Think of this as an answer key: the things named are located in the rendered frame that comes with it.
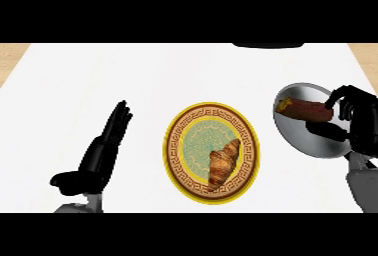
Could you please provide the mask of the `black object at edge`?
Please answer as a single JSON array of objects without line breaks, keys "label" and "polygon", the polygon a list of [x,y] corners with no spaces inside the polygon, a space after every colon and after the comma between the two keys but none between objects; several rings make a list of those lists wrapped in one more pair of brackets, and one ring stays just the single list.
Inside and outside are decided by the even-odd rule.
[{"label": "black object at edge", "polygon": [[234,43],[234,45],[257,49],[288,49],[302,47],[305,43]]}]

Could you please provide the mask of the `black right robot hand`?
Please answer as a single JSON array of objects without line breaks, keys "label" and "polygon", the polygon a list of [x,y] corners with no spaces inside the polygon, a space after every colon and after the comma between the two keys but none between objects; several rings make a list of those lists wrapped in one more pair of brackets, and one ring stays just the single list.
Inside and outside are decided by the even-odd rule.
[{"label": "black right robot hand", "polygon": [[352,85],[342,86],[331,93],[325,109],[331,110],[336,103],[339,119],[350,122],[350,130],[330,122],[308,122],[309,132],[339,142],[349,141],[355,152],[378,158],[378,97]]}]

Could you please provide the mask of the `silver round pan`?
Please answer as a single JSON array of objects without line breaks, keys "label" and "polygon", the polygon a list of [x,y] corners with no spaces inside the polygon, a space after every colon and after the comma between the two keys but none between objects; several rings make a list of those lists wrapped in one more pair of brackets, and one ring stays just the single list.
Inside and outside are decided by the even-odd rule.
[{"label": "silver round pan", "polygon": [[[275,99],[275,105],[287,97],[302,99],[312,102],[325,102],[331,96],[331,91],[312,84],[294,83],[284,87]],[[291,119],[279,113],[274,113],[275,124],[282,137],[291,146],[305,154],[316,158],[339,158],[350,151],[350,142],[339,142],[324,138],[309,132],[306,122]]]}]

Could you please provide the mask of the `brown croissant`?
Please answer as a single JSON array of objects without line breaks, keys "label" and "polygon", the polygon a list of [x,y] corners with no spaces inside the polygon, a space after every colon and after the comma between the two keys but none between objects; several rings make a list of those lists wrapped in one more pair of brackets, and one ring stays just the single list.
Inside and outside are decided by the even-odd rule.
[{"label": "brown croissant", "polygon": [[234,139],[222,150],[210,152],[209,191],[216,191],[225,184],[240,158],[241,140]]}]

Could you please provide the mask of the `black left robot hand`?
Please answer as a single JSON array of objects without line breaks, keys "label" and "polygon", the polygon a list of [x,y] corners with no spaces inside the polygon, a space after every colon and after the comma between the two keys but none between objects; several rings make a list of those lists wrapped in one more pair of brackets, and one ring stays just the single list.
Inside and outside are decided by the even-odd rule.
[{"label": "black left robot hand", "polygon": [[59,173],[51,179],[51,185],[59,188],[62,195],[102,193],[111,179],[119,147],[132,117],[126,101],[121,101],[110,115],[102,134],[86,150],[79,170]]}]

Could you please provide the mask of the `yellow patterned oval plate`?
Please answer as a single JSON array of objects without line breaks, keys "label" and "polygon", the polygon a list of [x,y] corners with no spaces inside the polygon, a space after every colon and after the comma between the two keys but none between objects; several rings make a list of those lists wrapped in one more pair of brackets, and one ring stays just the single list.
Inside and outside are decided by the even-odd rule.
[{"label": "yellow patterned oval plate", "polygon": [[163,159],[181,192],[204,204],[223,204],[248,190],[260,167],[253,126],[228,105],[189,106],[172,121]]}]

